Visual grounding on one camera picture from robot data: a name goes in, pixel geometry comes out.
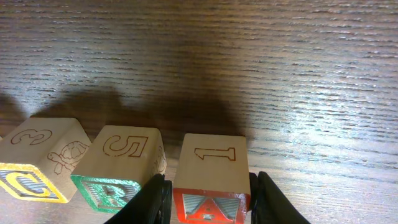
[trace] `wooden toy block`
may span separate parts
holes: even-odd
[[[90,144],[75,118],[29,118],[0,141],[0,186],[18,199],[67,203]]]
[[[246,138],[186,134],[173,195],[180,222],[244,223],[250,203]]]
[[[158,129],[107,125],[71,178],[94,210],[115,213],[165,169]]]

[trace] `yellow letter c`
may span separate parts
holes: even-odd
[[[34,193],[31,192],[30,190],[27,190],[24,186],[22,186],[18,181],[17,181],[17,177],[25,177],[30,179],[31,181],[38,183],[39,181],[32,175],[32,174],[21,174],[18,172],[13,172],[10,173],[6,176],[6,180],[13,186],[15,187],[17,190],[24,192],[25,194],[29,194],[29,195],[33,195],[33,196],[37,196],[37,197],[47,197],[49,196],[51,193],[49,192],[49,190],[42,188],[43,193]]]

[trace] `number block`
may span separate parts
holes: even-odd
[[[246,138],[186,134],[173,195],[180,222],[244,223],[250,203]]]
[[[67,203],[90,144],[75,118],[29,118],[0,141],[0,186],[18,199]]]
[[[94,210],[115,213],[165,169],[158,129],[107,125],[71,178]]]

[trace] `red letter a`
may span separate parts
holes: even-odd
[[[195,211],[194,214],[187,215],[187,220],[211,221],[211,222],[227,222],[232,223],[233,220],[227,218],[217,203],[212,198],[204,199],[204,202]]]

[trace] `carved turtle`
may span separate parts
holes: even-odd
[[[72,171],[84,156],[87,149],[87,145],[80,141],[73,141],[62,148],[60,154],[50,152],[47,155],[47,158],[57,163],[55,165],[54,172],[56,174],[61,174],[63,168]]]

